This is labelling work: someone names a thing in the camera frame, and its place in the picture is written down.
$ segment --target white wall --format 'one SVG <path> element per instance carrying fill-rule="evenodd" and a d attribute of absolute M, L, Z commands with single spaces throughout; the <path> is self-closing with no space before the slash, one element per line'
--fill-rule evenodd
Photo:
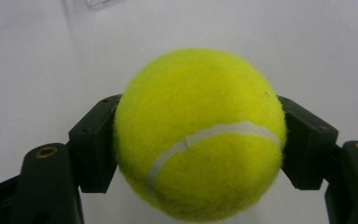
<path fill-rule="evenodd" d="M 295 100 L 358 140 L 358 1 L 0 0 L 0 182 L 34 147 L 66 143 L 99 100 L 122 93 L 171 49 L 240 54 Z M 222 223 L 328 223 L 320 191 L 284 174 L 251 208 Z M 140 201 L 120 172 L 105 195 L 83 194 L 87 223 L 181 223 Z"/>

